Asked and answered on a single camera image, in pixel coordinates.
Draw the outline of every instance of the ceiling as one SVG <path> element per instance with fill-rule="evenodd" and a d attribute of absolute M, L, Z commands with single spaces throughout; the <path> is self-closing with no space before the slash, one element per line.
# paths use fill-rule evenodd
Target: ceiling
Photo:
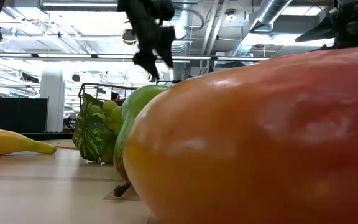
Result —
<path fill-rule="evenodd" d="M 92 3 L 104 3 L 106 7 L 92 8 Z M 207 22 L 211 20 L 213 1 L 187 0 L 191 4 L 177 4 L 176 16 L 167 24 L 175 26 L 177 40 L 173 43 L 174 55 L 200 55 L 204 37 L 207 31 Z M 125 29 L 131 28 L 126 23 L 127 17 L 123 12 L 114 12 L 108 4 L 111 1 L 41 1 L 45 7 L 39 6 L 39 0 L 8 0 L 6 7 L 0 13 L 0 27 L 3 39 L 0 42 L 0 52 L 35 53 L 35 54 L 135 54 L 136 45 L 127 45 L 122 40 Z M 57 7 L 75 3 L 82 7 Z M 255 38 L 248 56 L 253 57 L 279 57 L 283 55 L 298 54 L 317 49 L 321 43 L 309 45 L 296 45 L 294 39 L 320 22 L 321 10 L 330 5 L 330 1 L 303 1 L 294 0 L 282 12 L 275 22 L 274 38 L 262 42 L 262 38 Z M 214 42 L 211 54 L 227 54 L 241 43 L 244 36 L 242 31 L 246 15 L 260 8 L 260 0 L 229 1 L 227 9 L 233 9 L 235 19 L 227 21 L 223 16 L 219 27 L 217 40 Z M 217 29 L 219 7 L 213 29 Z M 198 11 L 206 19 L 205 26 L 201 27 L 201 20 L 194 14 L 183 11 L 183 8 Z M 83 61 L 72 60 L 62 62 L 66 86 L 67 106 L 69 103 L 78 103 L 78 88 L 83 82 L 101 82 L 112 85 L 140 87 L 149 85 L 149 75 L 132 62 L 119 61 Z M 0 58 L 0 94 L 25 95 L 38 97 L 39 84 L 28 83 L 18 78 L 18 71 L 42 78 L 42 70 L 46 66 L 42 60 L 16 60 Z M 198 62 L 184 64 L 186 73 L 191 76 L 200 74 L 195 69 Z M 163 79 L 172 79 L 172 72 L 163 63 L 157 68 Z M 71 76 L 80 74 L 80 82 L 74 82 Z"/>

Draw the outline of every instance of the ventilation duct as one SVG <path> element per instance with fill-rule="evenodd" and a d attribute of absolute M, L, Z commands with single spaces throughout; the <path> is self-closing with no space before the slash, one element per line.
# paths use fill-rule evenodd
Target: ventilation duct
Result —
<path fill-rule="evenodd" d="M 291 2 L 292 0 L 264 0 L 258 11 L 248 14 L 242 26 L 244 39 L 232 51 L 231 56 L 246 56 L 252 48 L 252 45 L 247 45 L 248 33 L 256 29 L 271 31 L 274 21 Z"/>

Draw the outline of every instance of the fruit stem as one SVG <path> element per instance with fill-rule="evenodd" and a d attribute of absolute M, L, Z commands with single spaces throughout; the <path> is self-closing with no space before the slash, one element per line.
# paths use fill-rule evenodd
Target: fruit stem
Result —
<path fill-rule="evenodd" d="M 115 189 L 114 189 L 114 196 L 116 197 L 121 197 L 124 195 L 124 193 L 128 190 L 128 188 L 131 186 L 132 184 L 130 182 L 126 182 L 124 185 L 118 185 Z"/>

